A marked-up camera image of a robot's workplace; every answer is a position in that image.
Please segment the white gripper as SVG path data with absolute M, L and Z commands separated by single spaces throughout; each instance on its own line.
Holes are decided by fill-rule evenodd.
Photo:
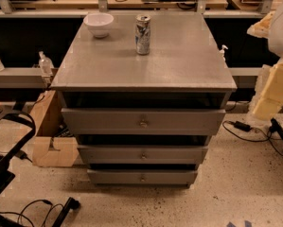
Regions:
M 269 37 L 274 12 L 269 12 L 260 21 L 247 29 L 247 34 L 257 37 Z M 254 118 L 271 120 L 283 107 L 283 59 L 272 67 L 267 66 L 258 81 L 255 102 L 251 110 Z

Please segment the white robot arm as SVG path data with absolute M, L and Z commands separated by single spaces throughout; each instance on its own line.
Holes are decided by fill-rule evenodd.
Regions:
M 279 57 L 256 97 L 252 115 L 263 121 L 272 119 L 283 107 L 283 3 L 251 25 L 247 33 L 268 40 L 268 48 Z

